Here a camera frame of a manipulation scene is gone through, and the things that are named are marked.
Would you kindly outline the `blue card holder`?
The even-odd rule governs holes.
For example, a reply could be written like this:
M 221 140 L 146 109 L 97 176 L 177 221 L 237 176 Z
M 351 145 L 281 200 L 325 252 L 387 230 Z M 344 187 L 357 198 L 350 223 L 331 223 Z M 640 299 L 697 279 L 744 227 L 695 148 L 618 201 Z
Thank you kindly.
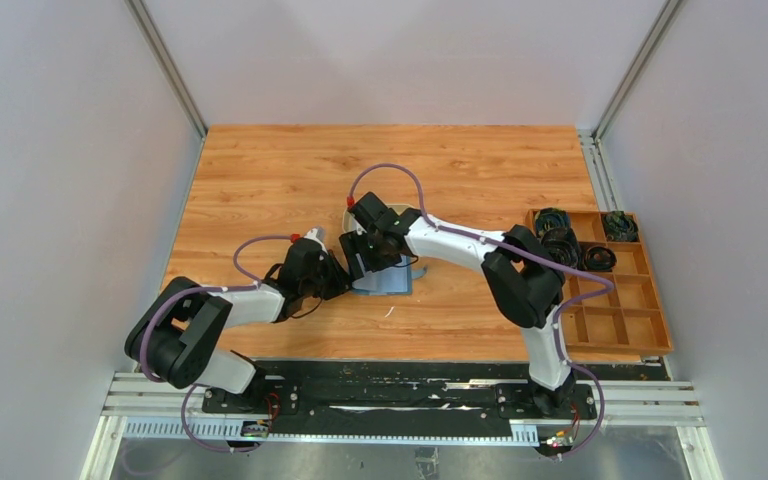
M 413 268 L 397 265 L 378 272 L 366 272 L 352 283 L 351 292 L 365 296 L 411 295 L 413 283 L 424 277 L 427 271 L 427 266 Z

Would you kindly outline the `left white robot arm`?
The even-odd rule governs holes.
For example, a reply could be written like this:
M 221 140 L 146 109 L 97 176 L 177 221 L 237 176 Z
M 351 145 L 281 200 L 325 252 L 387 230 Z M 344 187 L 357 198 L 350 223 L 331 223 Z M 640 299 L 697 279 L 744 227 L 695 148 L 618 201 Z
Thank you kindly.
M 274 324 L 299 316 L 308 299 L 347 293 L 351 279 L 332 250 L 315 236 L 291 235 L 283 261 L 244 285 L 201 285 L 178 276 L 129 332 L 124 352 L 155 383 L 176 389 L 204 386 L 227 392 L 243 413 L 266 400 L 264 372 L 242 354 L 219 346 L 232 327 Z

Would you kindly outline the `beige oval tray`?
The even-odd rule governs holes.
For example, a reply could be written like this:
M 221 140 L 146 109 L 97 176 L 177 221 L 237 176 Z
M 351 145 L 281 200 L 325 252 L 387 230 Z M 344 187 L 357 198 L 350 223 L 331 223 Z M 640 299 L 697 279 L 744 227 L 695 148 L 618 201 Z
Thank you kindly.
M 412 205 L 404 203 L 387 203 L 386 206 L 393 209 L 396 215 L 401 215 L 406 209 L 412 208 Z M 342 231 L 344 233 L 351 232 L 358 229 L 359 227 L 360 225 L 357 223 L 354 217 L 348 211 L 346 211 L 342 218 Z

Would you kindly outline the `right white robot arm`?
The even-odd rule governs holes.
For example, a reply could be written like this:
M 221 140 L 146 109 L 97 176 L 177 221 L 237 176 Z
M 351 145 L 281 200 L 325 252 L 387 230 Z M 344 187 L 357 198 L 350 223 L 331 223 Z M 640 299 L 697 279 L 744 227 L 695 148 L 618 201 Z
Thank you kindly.
M 416 208 L 397 212 L 372 192 L 349 197 L 347 213 L 356 226 L 339 241 L 352 280 L 393 269 L 406 257 L 442 260 L 482 274 L 500 313 L 524 334 L 533 408 L 552 418 L 569 407 L 575 376 L 550 319 L 560 307 L 565 277 L 551 267 L 549 253 L 530 229 L 486 231 Z

